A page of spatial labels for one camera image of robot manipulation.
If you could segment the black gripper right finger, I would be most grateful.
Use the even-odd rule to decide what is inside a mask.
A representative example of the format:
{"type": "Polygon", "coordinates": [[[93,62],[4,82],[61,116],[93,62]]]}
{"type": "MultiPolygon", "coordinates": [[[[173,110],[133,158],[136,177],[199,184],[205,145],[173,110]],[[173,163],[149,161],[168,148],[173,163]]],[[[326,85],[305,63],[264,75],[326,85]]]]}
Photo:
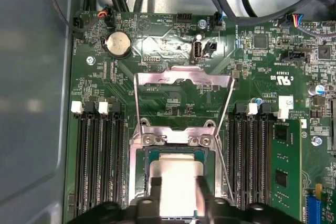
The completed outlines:
{"type": "Polygon", "coordinates": [[[262,203],[249,204],[245,210],[216,198],[203,176],[196,178],[198,223],[298,223],[299,220],[283,211],[262,203]]]}

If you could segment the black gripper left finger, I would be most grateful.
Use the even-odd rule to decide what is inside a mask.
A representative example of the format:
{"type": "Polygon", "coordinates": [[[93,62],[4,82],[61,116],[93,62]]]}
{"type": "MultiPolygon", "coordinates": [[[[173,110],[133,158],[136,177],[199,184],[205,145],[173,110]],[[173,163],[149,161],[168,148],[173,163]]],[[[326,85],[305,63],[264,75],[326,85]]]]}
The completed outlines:
{"type": "Polygon", "coordinates": [[[151,179],[150,196],[122,209],[115,202],[104,202],[75,217],[69,223],[161,223],[160,196],[162,178],[151,179]]]}

